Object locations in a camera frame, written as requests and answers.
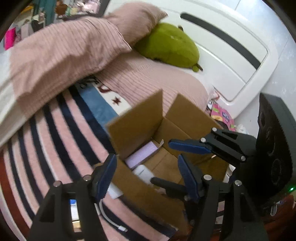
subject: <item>cardboard box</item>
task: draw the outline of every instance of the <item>cardboard box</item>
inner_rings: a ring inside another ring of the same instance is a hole
[[[182,183],[177,165],[177,157],[182,152],[170,149],[168,141],[200,139],[208,134],[212,127],[221,127],[182,95],[177,96],[163,117],[162,98],[162,91],[159,91],[108,124],[111,142],[118,154],[118,165],[112,182],[146,215],[169,223],[186,234],[188,228],[183,203],[157,193],[134,175],[122,160],[151,139],[158,143],[163,139],[163,146],[144,165],[156,177]],[[187,156],[204,174],[223,180],[228,166],[225,161],[218,157],[212,158],[212,154],[188,153]]]

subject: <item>pink packaging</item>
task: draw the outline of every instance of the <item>pink packaging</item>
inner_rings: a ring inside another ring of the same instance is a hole
[[[4,49],[8,50],[9,48],[11,48],[15,42],[15,37],[16,37],[16,33],[15,33],[15,28],[12,28],[10,30],[8,30],[5,34],[5,38],[4,38]]]
[[[214,120],[221,121],[227,125],[228,130],[235,131],[234,120],[231,118],[228,111],[222,108],[217,103],[213,103],[211,117]]]

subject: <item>silver screw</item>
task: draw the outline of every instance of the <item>silver screw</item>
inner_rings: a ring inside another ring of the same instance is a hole
[[[184,200],[188,202],[190,200],[190,197],[188,195],[186,195],[186,196],[184,196]]]
[[[210,181],[210,180],[212,180],[212,176],[209,174],[206,174],[206,175],[204,175],[204,179],[207,181]]]
[[[61,184],[62,184],[61,181],[55,181],[55,182],[54,182],[54,186],[55,186],[55,187],[58,187],[58,186],[60,186]]]
[[[86,182],[90,181],[91,180],[91,175],[85,175],[83,177],[83,180],[85,180]]]
[[[235,180],[234,184],[237,185],[238,187],[242,185],[242,182],[240,180]]]

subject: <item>box flap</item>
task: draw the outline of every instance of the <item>box flap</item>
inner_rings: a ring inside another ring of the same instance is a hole
[[[183,130],[181,130],[178,126],[176,126],[174,123],[172,123],[167,118],[163,118],[163,121],[161,122],[159,128],[154,133],[153,139],[157,142],[161,139],[164,140],[163,147],[172,155],[175,157],[178,157],[181,153],[184,153],[182,151],[173,150],[168,146],[168,142],[171,139],[180,139],[180,140],[186,140],[190,139],[191,137],[187,135]],[[206,161],[209,158],[211,158],[212,154],[209,155],[198,155],[193,153],[186,153],[187,157],[191,160],[194,165],[199,164],[200,162]]]
[[[107,124],[112,145],[121,160],[147,142],[161,123],[162,90]]]
[[[165,117],[192,139],[204,137],[211,131],[212,127],[221,129],[221,126],[211,117],[180,94],[176,97]]]
[[[117,161],[117,168],[112,182],[129,201],[144,211],[148,217],[169,223],[177,227],[182,233],[187,233],[183,203],[179,200],[168,199],[157,193],[152,187],[134,175],[121,160]]]

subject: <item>white cable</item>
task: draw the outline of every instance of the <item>white cable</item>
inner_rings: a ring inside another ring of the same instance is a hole
[[[96,208],[96,213],[98,214],[98,216],[100,216],[101,211],[100,211],[100,209],[99,209],[99,206],[95,203],[95,204],[94,204],[94,207]]]
[[[109,219],[109,218],[107,217],[106,213],[104,212],[102,202],[103,202],[103,200],[101,199],[100,202],[99,202],[99,210],[100,210],[101,214],[103,215],[103,217],[104,217],[104,218],[105,218],[110,224],[112,224],[113,226],[117,227],[119,230],[126,232],[126,231],[128,230],[126,227],[114,223],[111,219]]]

